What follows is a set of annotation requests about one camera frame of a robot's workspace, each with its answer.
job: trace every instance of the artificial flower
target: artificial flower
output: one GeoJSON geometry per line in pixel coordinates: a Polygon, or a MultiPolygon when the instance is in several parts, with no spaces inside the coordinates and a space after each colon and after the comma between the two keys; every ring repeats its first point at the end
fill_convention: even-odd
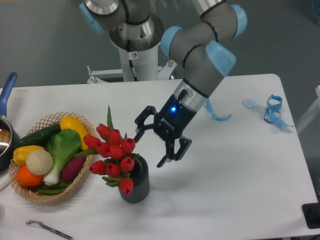
{"type": "Polygon", "coordinates": [[[95,161],[91,164],[89,171],[93,174],[106,174],[106,166],[103,160],[95,161]]]}
{"type": "Polygon", "coordinates": [[[96,151],[98,152],[98,154],[101,155],[101,157],[103,158],[108,158],[109,157],[109,144],[106,142],[100,142],[96,145],[96,151]]]}
{"type": "Polygon", "coordinates": [[[130,157],[126,156],[120,162],[120,168],[124,172],[130,172],[135,166],[135,161],[130,157]]]}
{"type": "Polygon", "coordinates": [[[133,188],[134,182],[130,178],[124,178],[119,184],[119,189],[124,195],[129,195],[133,188]]]}
{"type": "Polygon", "coordinates": [[[90,149],[96,149],[97,145],[101,142],[99,138],[89,134],[84,136],[83,141],[90,149]]]}
{"type": "Polygon", "coordinates": [[[110,162],[107,164],[105,172],[110,178],[117,178],[120,176],[121,169],[117,164],[110,162]]]}
{"type": "Polygon", "coordinates": [[[120,131],[118,129],[113,129],[109,136],[109,144],[110,145],[120,145],[122,141],[122,137],[120,131]]]}
{"type": "Polygon", "coordinates": [[[124,151],[119,145],[110,145],[106,150],[106,155],[112,159],[119,160],[124,155],[124,151]]]}
{"type": "Polygon", "coordinates": [[[136,141],[132,138],[127,137],[122,141],[121,147],[124,153],[131,154],[136,147],[136,141]]]}
{"type": "Polygon", "coordinates": [[[109,127],[107,127],[106,125],[103,125],[102,123],[100,123],[99,126],[96,127],[96,131],[98,132],[100,137],[104,140],[106,140],[106,136],[107,138],[109,138],[111,134],[111,130],[109,129],[109,127]]]}

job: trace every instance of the blue led light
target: blue led light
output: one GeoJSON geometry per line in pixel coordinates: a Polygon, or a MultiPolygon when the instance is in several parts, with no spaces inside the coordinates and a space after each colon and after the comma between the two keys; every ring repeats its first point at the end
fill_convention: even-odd
{"type": "Polygon", "coordinates": [[[172,112],[172,113],[175,113],[176,111],[177,111],[176,106],[171,107],[171,112],[172,112]]]}

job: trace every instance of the saucepan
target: saucepan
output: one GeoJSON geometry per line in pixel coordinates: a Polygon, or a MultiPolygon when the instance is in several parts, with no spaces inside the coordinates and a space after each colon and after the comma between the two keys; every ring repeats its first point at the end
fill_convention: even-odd
{"type": "Polygon", "coordinates": [[[0,94],[0,171],[10,165],[15,145],[20,140],[7,117],[7,102],[17,80],[17,73],[11,72],[0,94]]]}

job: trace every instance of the yellow bell pepper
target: yellow bell pepper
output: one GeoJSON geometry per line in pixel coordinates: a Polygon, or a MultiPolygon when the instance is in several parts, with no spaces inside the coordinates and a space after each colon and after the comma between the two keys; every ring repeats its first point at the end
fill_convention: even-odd
{"type": "Polygon", "coordinates": [[[61,130],[72,129],[80,135],[81,139],[81,149],[87,150],[89,147],[84,142],[84,137],[89,134],[85,125],[76,117],[68,115],[61,119],[60,121],[61,130]]]}
{"type": "Polygon", "coordinates": [[[42,146],[37,145],[29,145],[29,146],[21,146],[13,151],[13,161],[20,165],[26,165],[27,157],[30,153],[35,150],[45,150],[42,146]]]}

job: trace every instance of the woven basket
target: woven basket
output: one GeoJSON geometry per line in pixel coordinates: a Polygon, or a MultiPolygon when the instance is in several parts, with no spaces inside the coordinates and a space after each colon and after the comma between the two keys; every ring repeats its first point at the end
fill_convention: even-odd
{"type": "MultiPolygon", "coordinates": [[[[55,125],[60,123],[61,119],[65,116],[74,116],[78,118],[85,126],[89,134],[95,136],[95,130],[93,129],[93,126],[91,123],[84,117],[80,116],[78,114],[75,114],[74,112],[68,113],[68,112],[60,112],[56,114],[51,114],[50,116],[46,116],[45,118],[42,118],[39,122],[35,124],[35,126],[32,127],[32,129],[27,133],[27,135],[34,133],[42,128],[55,125]]],[[[93,155],[89,155],[86,157],[86,161],[78,174],[78,176],[74,179],[74,181],[60,194],[57,195],[42,195],[37,192],[33,192],[31,190],[28,190],[26,188],[23,188],[21,185],[17,183],[16,176],[19,169],[19,165],[13,162],[11,160],[11,164],[9,166],[9,177],[10,177],[10,183],[14,191],[19,194],[21,197],[25,198],[28,201],[35,202],[35,203],[47,203],[52,202],[58,199],[61,199],[62,197],[66,196],[69,192],[71,192],[78,183],[82,180],[86,172],[88,172],[88,169],[91,165],[93,159],[93,155]]]]}

